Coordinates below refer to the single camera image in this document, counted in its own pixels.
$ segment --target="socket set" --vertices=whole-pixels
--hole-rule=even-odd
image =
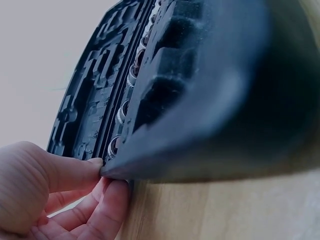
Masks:
[[[103,158],[100,174],[123,180],[279,170],[317,123],[319,60],[298,2],[123,0],[76,66],[48,151]]]

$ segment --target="wooden surface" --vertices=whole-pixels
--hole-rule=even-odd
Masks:
[[[302,4],[320,43],[320,1]],[[320,158],[318,136],[301,158]],[[320,170],[206,184],[140,182],[118,239],[320,240]]]

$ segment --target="black plastic case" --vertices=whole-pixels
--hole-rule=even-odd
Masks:
[[[102,157],[101,174],[115,179],[277,168],[316,123],[320,96],[312,31],[300,4],[287,3],[162,0],[133,87],[127,77],[156,2],[122,1],[79,61],[48,151]]]

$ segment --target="fingernail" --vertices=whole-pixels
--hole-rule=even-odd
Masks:
[[[104,161],[102,160],[102,158],[91,158],[88,160],[89,162],[98,165],[99,167],[102,167],[102,165],[104,164]]]

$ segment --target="hand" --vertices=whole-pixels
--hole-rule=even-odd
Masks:
[[[0,148],[0,239],[115,239],[129,188],[100,179],[101,166],[99,158],[61,157],[29,142]],[[47,217],[83,196],[75,208]]]

